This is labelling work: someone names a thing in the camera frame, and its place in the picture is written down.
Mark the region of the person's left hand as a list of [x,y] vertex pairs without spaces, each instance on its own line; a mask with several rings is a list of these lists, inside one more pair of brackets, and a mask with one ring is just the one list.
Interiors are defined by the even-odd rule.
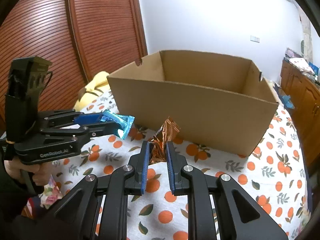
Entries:
[[37,186],[45,186],[49,183],[52,175],[52,163],[42,163],[35,165],[24,165],[18,158],[12,160],[5,160],[4,167],[11,178],[16,179],[20,183],[25,183],[22,171],[31,173],[33,182]]

